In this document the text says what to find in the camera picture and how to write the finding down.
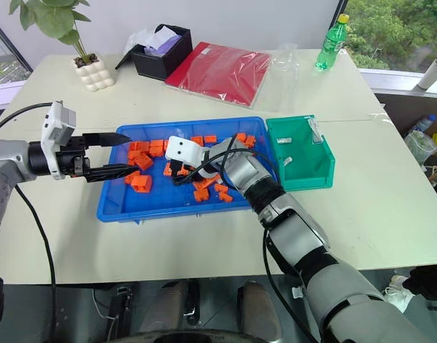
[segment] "trees outside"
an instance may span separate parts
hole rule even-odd
[[[348,0],[345,13],[358,68],[424,72],[437,57],[437,0]]]

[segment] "white table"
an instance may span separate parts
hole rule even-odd
[[[319,74],[317,51],[299,51],[294,115],[315,114],[336,157],[333,187],[293,195],[324,227],[333,253],[358,269],[437,263],[437,196],[348,55]],[[122,124],[286,114],[259,113],[168,89],[132,65],[116,85],[88,93],[69,68],[49,56],[31,75],[7,115],[60,100],[77,113],[77,134]],[[110,67],[118,56],[105,59]],[[21,115],[0,138],[39,140],[45,110]],[[110,149],[88,152],[94,166]],[[35,206],[54,254],[58,283],[264,274],[263,230],[250,211],[134,223],[96,218],[101,184],[39,177],[21,188]],[[56,210],[48,199],[56,200]],[[271,268],[277,272],[271,260]],[[49,283],[44,245],[31,214],[13,194],[0,228],[0,275],[9,284]]]

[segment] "window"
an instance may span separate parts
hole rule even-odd
[[[0,84],[23,81],[31,68],[0,29]]]
[[[343,12],[358,68],[424,73],[437,57],[437,0],[348,0]]]

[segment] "bottle cap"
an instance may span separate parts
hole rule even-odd
[[[347,23],[348,23],[348,14],[344,14],[344,13],[339,14],[338,21],[339,21],[341,24],[347,24]]]

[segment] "white plant pot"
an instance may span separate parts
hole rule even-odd
[[[87,66],[81,66],[80,68],[73,59],[73,67],[89,91],[105,89],[116,83],[106,68],[103,59],[98,55],[96,56],[98,61]]]

